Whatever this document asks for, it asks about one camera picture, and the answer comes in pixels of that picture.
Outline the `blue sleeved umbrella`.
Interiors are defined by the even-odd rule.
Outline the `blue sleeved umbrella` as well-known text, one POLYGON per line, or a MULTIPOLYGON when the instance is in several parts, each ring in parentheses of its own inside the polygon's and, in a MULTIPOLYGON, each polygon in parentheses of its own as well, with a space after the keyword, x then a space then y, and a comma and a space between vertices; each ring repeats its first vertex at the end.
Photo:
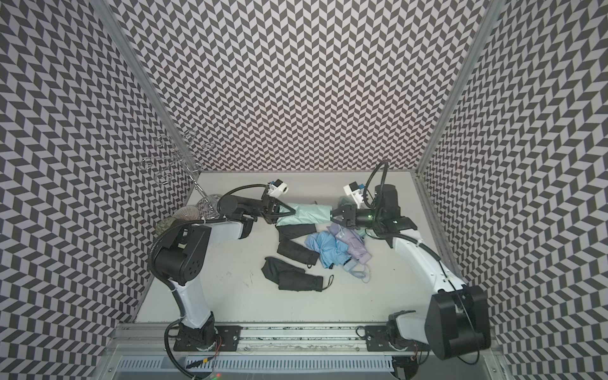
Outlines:
POLYGON ((309 235, 305 240, 305 246, 320 255, 320 261, 324 269, 341 267, 345 272, 363 283, 371 281, 371 271, 367 265, 361 264, 354 258, 348 252, 349 246, 329 231, 309 235))

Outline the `black sleeve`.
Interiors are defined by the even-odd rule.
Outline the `black sleeve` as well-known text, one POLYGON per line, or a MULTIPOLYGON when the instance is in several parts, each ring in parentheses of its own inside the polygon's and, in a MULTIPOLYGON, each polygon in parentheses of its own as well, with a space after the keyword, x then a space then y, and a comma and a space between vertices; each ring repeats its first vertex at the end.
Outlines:
POLYGON ((267 280, 272 281, 272 283, 279 284, 279 277, 281 272, 297 272, 297 273, 305 273, 305 269, 298 268, 292 264, 288 264, 285 261, 282 261, 276 257, 267 256, 264 258, 264 266, 261 271, 264 274, 264 277, 267 280))
POLYGON ((292 240, 310 234, 315 234, 317 232, 315 224, 276 226, 275 228, 279 233, 280 241, 292 240))

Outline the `black sleeved umbrella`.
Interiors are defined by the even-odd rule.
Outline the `black sleeved umbrella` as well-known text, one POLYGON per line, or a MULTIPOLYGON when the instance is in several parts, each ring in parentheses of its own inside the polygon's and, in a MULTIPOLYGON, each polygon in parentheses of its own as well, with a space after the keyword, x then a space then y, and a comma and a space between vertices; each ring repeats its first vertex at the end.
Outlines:
POLYGON ((281 241, 277 248, 277 253, 293 261, 305 264, 308 268, 315 266, 320 259, 320 254, 316 251, 309 250, 307 247, 291 240, 281 241))
POLYGON ((329 288, 334 281, 334 275, 328 278, 324 285, 324 277, 319 275, 308 275, 299 272, 281 272, 279 275, 279 289, 283 291, 316 291, 323 292, 329 288))

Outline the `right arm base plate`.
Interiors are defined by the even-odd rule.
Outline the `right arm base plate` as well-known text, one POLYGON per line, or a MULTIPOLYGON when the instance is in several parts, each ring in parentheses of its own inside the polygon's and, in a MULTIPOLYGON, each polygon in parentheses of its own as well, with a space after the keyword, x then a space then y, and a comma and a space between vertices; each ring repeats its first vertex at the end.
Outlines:
POLYGON ((369 352, 426 352, 428 344, 403 338, 398 332, 389 331, 387 326, 357 326, 356 336, 362 339, 369 352))

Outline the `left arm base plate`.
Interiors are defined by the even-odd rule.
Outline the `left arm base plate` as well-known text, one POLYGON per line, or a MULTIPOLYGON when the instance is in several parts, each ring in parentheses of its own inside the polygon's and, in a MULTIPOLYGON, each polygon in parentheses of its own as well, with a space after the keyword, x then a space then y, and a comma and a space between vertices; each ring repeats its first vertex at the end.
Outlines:
POLYGON ((176 352, 235 352, 241 338, 242 326, 207 326, 193 329, 179 325, 173 346, 176 352))

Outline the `lavender sleeved umbrella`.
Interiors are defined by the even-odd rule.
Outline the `lavender sleeved umbrella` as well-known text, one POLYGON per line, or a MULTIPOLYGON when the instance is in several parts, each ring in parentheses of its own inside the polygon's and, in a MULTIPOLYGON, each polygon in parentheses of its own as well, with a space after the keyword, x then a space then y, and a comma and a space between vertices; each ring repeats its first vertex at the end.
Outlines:
POLYGON ((354 230, 341 227, 337 237, 348 246, 348 253, 361 264, 367 264, 371 259, 365 242, 354 230))

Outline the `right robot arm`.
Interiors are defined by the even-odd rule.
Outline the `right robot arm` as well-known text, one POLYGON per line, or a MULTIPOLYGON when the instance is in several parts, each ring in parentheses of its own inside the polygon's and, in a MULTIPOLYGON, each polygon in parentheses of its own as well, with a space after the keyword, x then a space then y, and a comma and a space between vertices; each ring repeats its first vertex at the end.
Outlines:
POLYGON ((389 316, 387 343, 397 351, 422 348, 441 360, 479 356, 492 345, 487 293, 451 272, 402 215, 397 188, 386 181, 389 167, 380 161, 364 184, 345 185, 347 201, 330 213, 337 225, 386 242, 419 279, 424 302, 389 316))

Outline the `lavender sleeve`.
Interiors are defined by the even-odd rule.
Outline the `lavender sleeve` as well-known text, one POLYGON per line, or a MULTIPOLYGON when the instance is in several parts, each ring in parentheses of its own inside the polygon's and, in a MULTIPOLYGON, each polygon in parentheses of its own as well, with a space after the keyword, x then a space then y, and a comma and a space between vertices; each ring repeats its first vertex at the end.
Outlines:
POLYGON ((328 231, 330 234, 332 234, 335 238, 348 238, 351 234, 350 229, 343 227, 339 224, 336 223, 332 223, 329 227, 328 227, 328 231))

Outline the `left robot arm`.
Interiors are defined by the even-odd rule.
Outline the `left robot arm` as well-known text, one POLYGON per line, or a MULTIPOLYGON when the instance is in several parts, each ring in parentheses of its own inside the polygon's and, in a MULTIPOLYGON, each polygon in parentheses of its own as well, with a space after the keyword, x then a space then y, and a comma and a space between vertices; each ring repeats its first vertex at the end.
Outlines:
POLYGON ((177 303, 179 345, 190 351, 219 346, 215 317, 206 303, 200 279, 207 250, 247 238, 258 219, 275 224, 295 215, 294 207, 279 199, 283 193, 273 183, 235 188, 219 199, 219 218, 177 222, 155 240, 148 254, 148 269, 169 288, 177 303))

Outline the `mint green sleeved umbrella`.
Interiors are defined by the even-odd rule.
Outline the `mint green sleeved umbrella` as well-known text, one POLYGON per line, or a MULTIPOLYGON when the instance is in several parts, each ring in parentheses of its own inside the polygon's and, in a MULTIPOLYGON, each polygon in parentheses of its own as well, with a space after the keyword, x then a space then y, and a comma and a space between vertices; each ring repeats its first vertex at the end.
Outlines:
POLYGON ((355 233, 359 235, 361 238, 371 238, 378 240, 378 236, 372 231, 370 232, 368 229, 355 229, 355 233))

